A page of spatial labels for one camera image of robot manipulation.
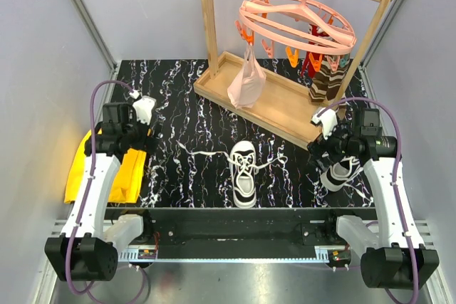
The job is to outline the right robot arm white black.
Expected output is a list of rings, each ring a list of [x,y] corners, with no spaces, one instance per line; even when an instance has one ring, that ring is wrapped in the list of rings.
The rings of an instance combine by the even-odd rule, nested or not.
[[[369,288],[422,288],[439,266],[437,251],[425,247],[415,225],[402,177],[398,140],[385,136],[377,109],[363,108],[345,126],[332,109],[319,108],[311,123],[321,134],[308,145],[322,169],[320,180],[337,192],[363,173],[375,202],[378,233],[355,215],[343,215],[323,227],[332,244],[345,240],[361,259]]]

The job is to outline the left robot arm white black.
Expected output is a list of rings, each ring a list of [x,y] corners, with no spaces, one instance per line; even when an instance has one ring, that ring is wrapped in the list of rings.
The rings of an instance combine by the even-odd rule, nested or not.
[[[46,241],[45,254],[62,281],[110,281],[120,254],[135,240],[148,243],[152,224],[138,214],[122,215],[104,227],[105,211],[115,177],[131,149],[149,152],[153,137],[154,98],[134,103],[107,103],[102,120],[85,142],[84,169],[72,212],[60,235]]]

